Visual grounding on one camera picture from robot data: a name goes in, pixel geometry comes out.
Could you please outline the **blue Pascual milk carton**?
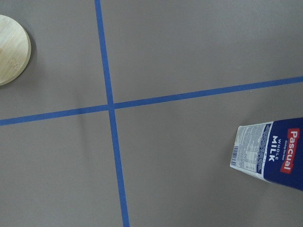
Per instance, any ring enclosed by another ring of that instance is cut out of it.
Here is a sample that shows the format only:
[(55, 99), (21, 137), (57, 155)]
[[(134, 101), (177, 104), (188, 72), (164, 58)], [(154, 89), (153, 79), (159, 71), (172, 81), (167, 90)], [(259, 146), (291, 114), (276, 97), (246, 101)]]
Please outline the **blue Pascual milk carton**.
[(230, 167), (266, 182), (302, 190), (302, 118), (239, 126)]

